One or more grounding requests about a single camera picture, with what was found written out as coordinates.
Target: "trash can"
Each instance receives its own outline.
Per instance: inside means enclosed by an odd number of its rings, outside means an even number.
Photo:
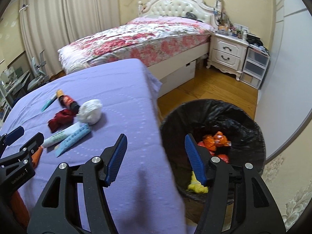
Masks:
[[[163,147],[177,189],[184,198],[186,214],[194,222],[199,220],[207,194],[187,191],[192,168],[185,151],[184,138],[191,133],[196,142],[200,142],[204,135],[214,135],[218,131],[231,141],[231,146],[218,148],[216,154],[227,154],[233,165],[243,166],[250,162],[262,174],[266,150],[260,127],[233,104],[215,99],[186,102],[169,113],[160,126]],[[233,201],[234,186],[230,184],[228,205]]]

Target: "yellow crumpled paper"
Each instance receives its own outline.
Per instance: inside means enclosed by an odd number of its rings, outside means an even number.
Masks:
[[[202,186],[202,184],[196,179],[193,171],[191,183],[188,185],[188,189],[193,191],[194,193],[208,193],[208,187]]]

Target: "beige curtain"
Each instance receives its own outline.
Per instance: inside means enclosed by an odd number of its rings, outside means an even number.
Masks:
[[[31,64],[32,57],[39,62],[43,50],[46,72],[49,76],[62,70],[58,60],[58,49],[69,44],[66,22],[63,13],[63,0],[21,0],[29,4],[20,13],[21,32],[26,54]]]
[[[21,31],[29,62],[44,52],[49,76],[62,70],[57,51],[85,36],[120,25],[118,0],[21,0]]]
[[[118,0],[65,0],[71,42],[119,26]]]

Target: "metal pin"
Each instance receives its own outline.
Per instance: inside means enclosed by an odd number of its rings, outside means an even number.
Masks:
[[[62,170],[62,169],[65,169],[67,167],[67,164],[66,163],[61,163],[59,165],[59,168]]]
[[[101,161],[101,158],[100,158],[100,157],[94,157],[94,158],[92,158],[92,162],[93,162],[93,163],[98,163],[99,161]]]
[[[220,162],[220,158],[218,157],[212,157],[211,161],[213,161],[214,163],[219,163]]]
[[[251,163],[246,163],[246,164],[245,164],[245,167],[246,167],[247,169],[252,169],[252,168],[253,168],[253,165],[252,165]]]

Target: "headboard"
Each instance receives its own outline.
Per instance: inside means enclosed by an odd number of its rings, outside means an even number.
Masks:
[[[211,24],[217,28],[214,8],[204,4],[203,0],[151,0],[143,7],[143,3],[138,2],[138,16],[161,15],[185,17],[186,12],[191,12],[204,23]]]

